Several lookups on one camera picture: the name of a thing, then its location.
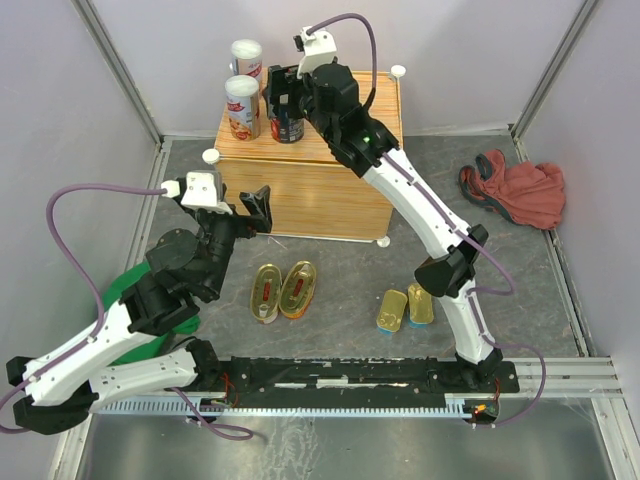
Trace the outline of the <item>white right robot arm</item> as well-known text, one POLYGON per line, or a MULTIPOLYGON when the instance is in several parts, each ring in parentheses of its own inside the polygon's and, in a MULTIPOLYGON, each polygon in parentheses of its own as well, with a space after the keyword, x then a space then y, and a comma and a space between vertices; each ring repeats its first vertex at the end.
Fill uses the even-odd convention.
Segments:
POLYGON ((412 227, 428 254, 414 277, 446 314, 460 382, 472 391, 486 388, 503 359, 476 294, 474 263, 487 230, 460 219, 421 178, 399 140, 370 115, 371 104, 360 100, 348 67, 332 62, 300 73, 295 66, 271 66, 263 96, 270 116, 286 112, 306 120, 332 156, 380 192, 412 227))

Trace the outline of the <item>gold rectangular tin right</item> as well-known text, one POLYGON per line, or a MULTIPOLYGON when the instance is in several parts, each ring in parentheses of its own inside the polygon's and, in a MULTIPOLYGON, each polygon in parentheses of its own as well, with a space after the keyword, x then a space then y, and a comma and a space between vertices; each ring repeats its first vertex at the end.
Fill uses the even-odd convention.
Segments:
POLYGON ((430 293, 417 282, 408 286, 409 324, 425 328, 434 321, 433 300, 430 293))

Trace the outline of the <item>gold rectangular tin left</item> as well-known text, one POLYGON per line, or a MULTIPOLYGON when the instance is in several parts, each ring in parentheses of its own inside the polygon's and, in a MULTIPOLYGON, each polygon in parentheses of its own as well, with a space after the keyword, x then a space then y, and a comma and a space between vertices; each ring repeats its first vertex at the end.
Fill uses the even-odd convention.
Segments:
POLYGON ((408 303, 407 295, 401 291, 387 290, 382 298, 381 307, 376 317, 379 331, 395 334, 400 330, 408 303))

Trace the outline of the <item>green cloth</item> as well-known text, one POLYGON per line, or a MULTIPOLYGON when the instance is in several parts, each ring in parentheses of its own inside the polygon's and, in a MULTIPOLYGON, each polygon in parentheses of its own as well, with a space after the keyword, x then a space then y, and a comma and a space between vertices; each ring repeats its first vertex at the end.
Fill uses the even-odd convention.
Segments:
POLYGON ((102 295, 105 314, 122 305, 130 316, 129 333, 150 335, 151 339, 116 359, 112 366, 153 359, 170 334, 192 334, 200 326, 199 308, 186 291, 172 296, 158 283, 147 262, 142 262, 112 282, 102 295))

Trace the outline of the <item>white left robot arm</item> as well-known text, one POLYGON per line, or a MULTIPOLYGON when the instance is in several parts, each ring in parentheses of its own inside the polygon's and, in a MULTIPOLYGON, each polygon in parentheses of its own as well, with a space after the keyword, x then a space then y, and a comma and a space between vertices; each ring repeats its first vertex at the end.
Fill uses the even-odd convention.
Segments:
POLYGON ((210 188, 211 206, 186 205, 189 187, 184 177, 158 189, 100 183, 64 187, 49 199, 46 219, 54 241, 81 276, 87 273, 61 239, 54 208, 62 196, 84 189, 168 197, 199 230, 167 232, 146 254, 148 271, 110 306, 91 284, 98 316, 75 337, 39 358, 16 356, 7 362, 12 388, 1 402, 12 406, 15 425, 3 427, 4 434, 58 434, 121 399, 166 389, 185 396, 212 389, 226 374, 212 344, 198 339, 164 356, 124 365, 117 361, 195 317, 200 302, 219 299, 236 241, 272 229, 270 187, 240 194, 245 215, 221 200, 224 187, 210 188))

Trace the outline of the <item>gold rectangular tin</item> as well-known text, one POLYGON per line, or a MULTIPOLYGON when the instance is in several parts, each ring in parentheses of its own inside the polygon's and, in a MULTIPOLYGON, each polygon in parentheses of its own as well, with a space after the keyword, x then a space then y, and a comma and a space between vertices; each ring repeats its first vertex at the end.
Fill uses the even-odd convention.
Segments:
POLYGON ((409 324, 425 328, 434 321, 433 300, 430 293, 417 282, 408 286, 409 324))
POLYGON ((382 298, 381 307, 376 317, 379 331, 395 334, 400 330, 408 303, 407 295, 401 291, 387 290, 382 298))

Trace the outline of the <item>red cloth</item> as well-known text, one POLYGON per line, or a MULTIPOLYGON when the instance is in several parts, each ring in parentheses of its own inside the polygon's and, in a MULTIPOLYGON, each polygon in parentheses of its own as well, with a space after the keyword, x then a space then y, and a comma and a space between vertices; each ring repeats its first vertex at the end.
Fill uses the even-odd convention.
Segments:
POLYGON ((512 224, 553 230, 566 204, 564 175, 553 163, 529 161, 509 166, 499 149, 477 155, 457 177, 463 197, 512 224))

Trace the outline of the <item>red oval tin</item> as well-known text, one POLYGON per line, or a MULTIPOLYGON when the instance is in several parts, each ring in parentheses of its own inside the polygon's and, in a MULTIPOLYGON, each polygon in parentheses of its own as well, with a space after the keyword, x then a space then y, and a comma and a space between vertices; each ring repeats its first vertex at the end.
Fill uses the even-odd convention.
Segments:
POLYGON ((288 319, 299 319, 314 296, 317 270, 309 261, 297 262, 286 275, 278 301, 280 312, 288 319))
POLYGON ((270 324, 279 314, 282 287, 281 270, 274 264, 262 265, 255 276, 249 308, 253 317, 262 324, 270 324))

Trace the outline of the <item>tall white-lid can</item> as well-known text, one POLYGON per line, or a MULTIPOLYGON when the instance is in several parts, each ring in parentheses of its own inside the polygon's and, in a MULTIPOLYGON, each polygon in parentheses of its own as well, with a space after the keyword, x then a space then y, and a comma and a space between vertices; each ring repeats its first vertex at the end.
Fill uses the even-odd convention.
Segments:
POLYGON ((227 115, 231 134, 241 141, 259 137, 260 84, 251 76, 235 75, 225 82, 227 115))
POLYGON ((247 75, 258 82, 262 78, 262 46, 252 39, 239 39, 230 47, 230 69, 233 75, 247 75))

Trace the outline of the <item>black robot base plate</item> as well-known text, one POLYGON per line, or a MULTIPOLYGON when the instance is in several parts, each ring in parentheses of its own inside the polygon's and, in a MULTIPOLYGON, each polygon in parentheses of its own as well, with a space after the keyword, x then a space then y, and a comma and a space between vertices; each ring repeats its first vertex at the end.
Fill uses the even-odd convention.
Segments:
POLYGON ((502 361, 480 379, 458 362, 435 358, 294 360, 233 357, 203 380, 184 390, 188 393, 231 395, 231 404, 257 391, 296 388, 375 389, 454 394, 518 393, 515 365, 502 361))

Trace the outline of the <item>dark blue round can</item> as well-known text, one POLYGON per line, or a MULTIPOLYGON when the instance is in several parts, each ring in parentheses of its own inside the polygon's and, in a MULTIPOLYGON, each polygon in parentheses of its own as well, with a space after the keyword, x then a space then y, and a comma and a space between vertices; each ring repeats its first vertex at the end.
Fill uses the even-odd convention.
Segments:
POLYGON ((272 138, 282 144, 292 144, 304 137, 304 120, 294 119, 287 112, 280 111, 269 117, 272 138))

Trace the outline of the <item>wooden cube cabinet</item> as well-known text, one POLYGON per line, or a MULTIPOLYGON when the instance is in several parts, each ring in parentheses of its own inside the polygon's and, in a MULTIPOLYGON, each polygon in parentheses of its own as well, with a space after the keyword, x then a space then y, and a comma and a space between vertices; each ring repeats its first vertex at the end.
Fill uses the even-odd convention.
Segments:
POLYGON ((382 194, 337 162, 309 123, 301 140, 279 143, 264 100, 259 110, 260 135, 240 140, 232 134, 237 123, 223 108, 214 144, 221 158, 215 166, 229 203, 245 214, 239 194, 268 185, 274 235, 370 242, 387 235, 393 207, 382 194))

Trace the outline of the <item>red oval tin right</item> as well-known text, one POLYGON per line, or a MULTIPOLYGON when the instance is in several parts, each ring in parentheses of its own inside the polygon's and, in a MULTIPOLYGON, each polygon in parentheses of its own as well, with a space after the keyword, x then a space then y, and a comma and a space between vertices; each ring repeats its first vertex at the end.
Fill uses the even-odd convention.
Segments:
POLYGON ((280 312, 288 319, 299 319, 314 296, 317 270, 309 261, 297 262, 286 275, 278 301, 280 312))

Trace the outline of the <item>red oval tin left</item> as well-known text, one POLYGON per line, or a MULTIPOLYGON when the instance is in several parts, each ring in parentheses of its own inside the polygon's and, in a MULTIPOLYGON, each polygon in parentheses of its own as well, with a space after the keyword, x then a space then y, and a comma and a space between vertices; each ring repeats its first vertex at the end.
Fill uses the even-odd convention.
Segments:
POLYGON ((270 324, 279 314, 282 287, 281 270, 274 264, 262 265, 255 276, 249 308, 253 317, 262 324, 270 324))

